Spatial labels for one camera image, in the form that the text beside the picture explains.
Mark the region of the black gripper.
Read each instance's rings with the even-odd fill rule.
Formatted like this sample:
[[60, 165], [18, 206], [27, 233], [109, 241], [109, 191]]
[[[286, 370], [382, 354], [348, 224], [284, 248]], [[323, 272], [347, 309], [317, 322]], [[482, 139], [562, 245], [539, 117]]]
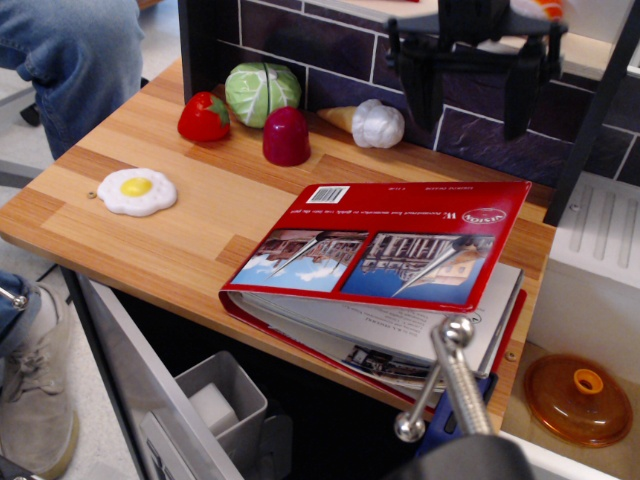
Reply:
[[[400, 77], [413, 121], [432, 131], [443, 112], [442, 72], [508, 72], [504, 137], [522, 136], [530, 123], [541, 81], [561, 71], [561, 21], [513, 11], [508, 1], [439, 1], [433, 14], [391, 18], [388, 66]], [[485, 42], [525, 40], [516, 54], [483, 51]]]

